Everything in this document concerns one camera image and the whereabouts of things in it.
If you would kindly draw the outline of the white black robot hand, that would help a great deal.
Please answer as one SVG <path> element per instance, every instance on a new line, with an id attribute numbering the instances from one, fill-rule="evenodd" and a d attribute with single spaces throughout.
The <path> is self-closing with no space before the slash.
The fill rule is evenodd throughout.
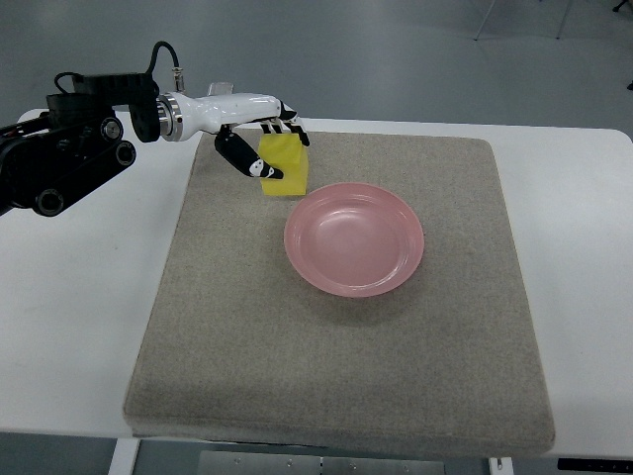
<path id="1" fill-rule="evenodd" d="M 171 92 L 159 97 L 161 136 L 182 142 L 197 132 L 215 137 L 216 151 L 240 173 L 248 177 L 282 179 L 284 172 L 269 164 L 233 129 L 243 124 L 259 124 L 266 134 L 285 130 L 299 137 L 302 145 L 310 139 L 298 113 L 280 99 L 264 94 L 230 93 L 190 98 Z"/>

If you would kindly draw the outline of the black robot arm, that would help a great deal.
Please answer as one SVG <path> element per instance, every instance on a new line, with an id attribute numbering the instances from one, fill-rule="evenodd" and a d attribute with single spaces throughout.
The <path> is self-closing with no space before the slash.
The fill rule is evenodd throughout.
<path id="1" fill-rule="evenodd" d="M 1 130 L 1 211 L 54 217 L 129 168 L 135 146 L 115 109 L 130 110 L 136 137 L 160 137 L 158 86 L 148 72 L 81 75 L 47 96 L 46 111 Z"/>

